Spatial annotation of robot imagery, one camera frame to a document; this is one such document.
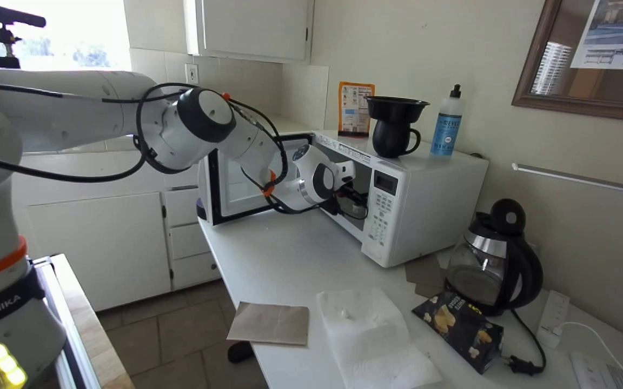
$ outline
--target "paper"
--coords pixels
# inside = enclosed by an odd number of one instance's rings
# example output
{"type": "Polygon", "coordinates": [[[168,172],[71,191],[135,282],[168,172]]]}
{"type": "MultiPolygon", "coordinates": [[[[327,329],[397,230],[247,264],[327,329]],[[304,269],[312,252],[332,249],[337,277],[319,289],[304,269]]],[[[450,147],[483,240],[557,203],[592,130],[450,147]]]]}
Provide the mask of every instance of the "paper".
{"type": "Polygon", "coordinates": [[[442,379],[380,289],[322,291],[315,299],[347,386],[424,386],[442,379]]]}
{"type": "Polygon", "coordinates": [[[443,274],[434,255],[404,264],[404,278],[415,282],[415,294],[430,297],[443,289],[443,274]]]}
{"type": "Polygon", "coordinates": [[[623,2],[596,0],[571,67],[623,69],[623,2]]]}
{"type": "Polygon", "coordinates": [[[227,338],[251,344],[307,345],[309,308],[241,302],[227,338]]]}

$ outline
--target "floor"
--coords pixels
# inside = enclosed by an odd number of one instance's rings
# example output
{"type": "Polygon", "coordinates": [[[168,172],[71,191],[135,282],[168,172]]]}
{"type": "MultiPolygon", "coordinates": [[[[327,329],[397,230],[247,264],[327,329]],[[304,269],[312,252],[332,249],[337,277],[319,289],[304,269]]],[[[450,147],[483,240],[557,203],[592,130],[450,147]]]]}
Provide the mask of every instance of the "floor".
{"type": "Polygon", "coordinates": [[[221,280],[100,313],[137,389],[265,389],[256,359],[227,361],[231,318],[221,280]]]}

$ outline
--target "small box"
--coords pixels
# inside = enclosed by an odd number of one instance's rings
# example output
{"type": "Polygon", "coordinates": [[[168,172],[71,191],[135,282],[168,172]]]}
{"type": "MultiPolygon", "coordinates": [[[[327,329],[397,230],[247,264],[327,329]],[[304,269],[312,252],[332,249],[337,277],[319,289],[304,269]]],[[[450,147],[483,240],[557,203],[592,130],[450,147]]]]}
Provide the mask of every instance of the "small box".
{"type": "Polygon", "coordinates": [[[442,291],[418,304],[414,313],[437,330],[478,374],[499,350],[505,329],[455,291],[442,291]]]}

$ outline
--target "white robotic arm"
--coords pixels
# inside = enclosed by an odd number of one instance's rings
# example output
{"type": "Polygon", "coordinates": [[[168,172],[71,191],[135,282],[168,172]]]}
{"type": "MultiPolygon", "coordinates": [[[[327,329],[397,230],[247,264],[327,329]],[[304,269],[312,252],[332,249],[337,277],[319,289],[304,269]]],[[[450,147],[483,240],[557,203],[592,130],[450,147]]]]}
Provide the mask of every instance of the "white robotic arm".
{"type": "Polygon", "coordinates": [[[33,295],[40,288],[12,213],[6,168],[18,168],[22,151],[133,134],[151,165],[175,172],[219,149],[287,210],[319,205],[352,176],[352,164],[333,164],[309,145],[293,155],[294,179],[285,179],[285,168],[271,171],[274,157],[287,160],[277,138],[242,108],[207,88],[172,87],[178,93],[162,94],[150,77],[127,71],[0,71],[0,341],[28,376],[56,359],[63,332],[33,295]]]}

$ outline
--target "black coffee maker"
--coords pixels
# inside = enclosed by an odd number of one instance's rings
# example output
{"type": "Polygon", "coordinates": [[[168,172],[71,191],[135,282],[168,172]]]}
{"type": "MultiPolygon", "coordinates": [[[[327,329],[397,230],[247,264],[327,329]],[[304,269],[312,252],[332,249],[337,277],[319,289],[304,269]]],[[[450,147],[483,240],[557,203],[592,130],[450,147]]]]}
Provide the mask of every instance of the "black coffee maker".
{"type": "Polygon", "coordinates": [[[523,306],[544,288],[544,267],[523,238],[525,212],[499,199],[492,213],[476,213],[466,243],[447,252],[446,282],[485,316],[523,306]]]}
{"type": "Polygon", "coordinates": [[[399,157],[412,152],[419,147],[419,132],[412,128],[419,119],[426,101],[371,94],[368,108],[371,117],[376,119],[372,145],[374,151],[383,157],[399,157]]]}

